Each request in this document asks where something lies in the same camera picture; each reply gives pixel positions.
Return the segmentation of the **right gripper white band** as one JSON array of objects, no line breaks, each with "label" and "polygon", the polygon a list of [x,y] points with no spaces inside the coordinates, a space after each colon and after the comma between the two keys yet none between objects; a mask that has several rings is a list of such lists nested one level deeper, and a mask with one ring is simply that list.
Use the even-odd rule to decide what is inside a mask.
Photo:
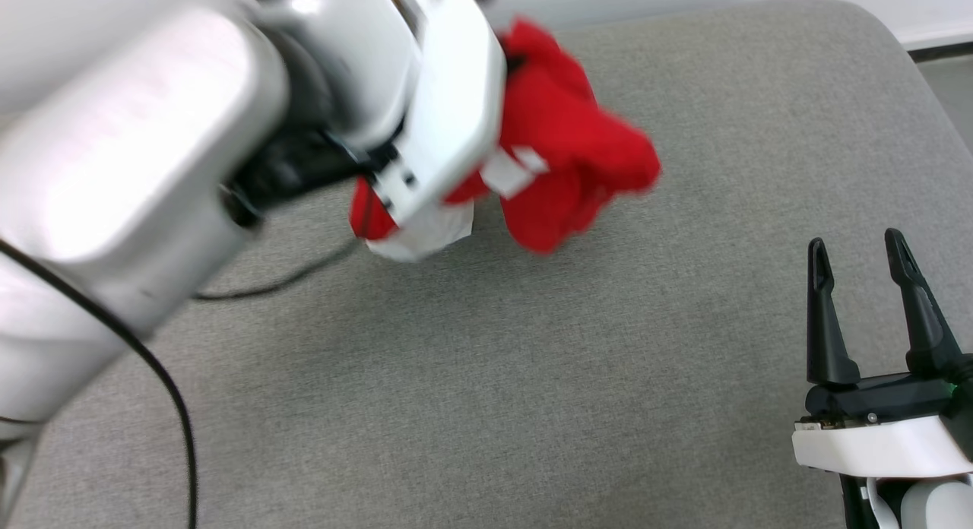
[{"label": "right gripper white band", "polygon": [[914,375],[859,382],[859,366],[849,358],[836,315],[826,245],[814,238],[807,246],[807,382],[816,386],[807,393],[809,414],[794,425],[795,460],[861,478],[969,474],[971,356],[962,355],[903,233],[886,229],[885,246],[891,279],[901,290],[909,333],[906,363]]}]

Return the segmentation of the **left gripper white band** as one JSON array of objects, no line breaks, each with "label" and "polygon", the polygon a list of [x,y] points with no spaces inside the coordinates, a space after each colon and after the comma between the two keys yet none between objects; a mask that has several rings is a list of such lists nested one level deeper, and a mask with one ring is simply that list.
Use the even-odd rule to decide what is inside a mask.
[{"label": "left gripper white band", "polygon": [[399,130],[376,192],[403,227],[496,144],[506,59],[476,0],[379,0],[366,28],[368,97]]}]

